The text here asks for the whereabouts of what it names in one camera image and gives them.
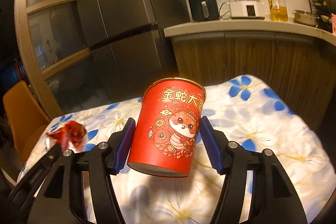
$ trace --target bottle label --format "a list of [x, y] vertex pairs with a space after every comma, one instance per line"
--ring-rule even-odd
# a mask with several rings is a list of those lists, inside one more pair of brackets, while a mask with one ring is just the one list
[[279, 0], [268, 0], [269, 8], [279, 10]]

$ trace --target cartoon eye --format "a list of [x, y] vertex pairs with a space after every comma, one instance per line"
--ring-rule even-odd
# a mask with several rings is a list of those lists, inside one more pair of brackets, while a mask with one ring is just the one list
[[166, 134], [164, 134], [164, 133], [160, 133], [159, 134], [159, 139], [160, 140], [163, 140], [163, 139], [165, 139], [166, 138]]

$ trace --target crumpled red plastic bag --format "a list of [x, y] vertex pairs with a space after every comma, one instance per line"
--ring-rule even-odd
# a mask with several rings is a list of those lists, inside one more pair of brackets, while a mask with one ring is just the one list
[[69, 148], [69, 141], [75, 149], [78, 149], [82, 144], [85, 134], [86, 129], [82, 124], [70, 120], [64, 127], [59, 128], [55, 132], [47, 133], [47, 136], [55, 139], [56, 143], [60, 143], [64, 151]]

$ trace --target chair backrest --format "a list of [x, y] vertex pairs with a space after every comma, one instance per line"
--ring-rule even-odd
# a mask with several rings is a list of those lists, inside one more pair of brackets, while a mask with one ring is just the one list
[[24, 81], [6, 92], [3, 105], [12, 130], [14, 146], [21, 155], [29, 136], [40, 126], [48, 125], [50, 119], [35, 101]]

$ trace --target oil bottle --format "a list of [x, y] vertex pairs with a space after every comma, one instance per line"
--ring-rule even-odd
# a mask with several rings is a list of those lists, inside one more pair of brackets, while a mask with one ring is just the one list
[[268, 0], [271, 20], [288, 21], [285, 0]]

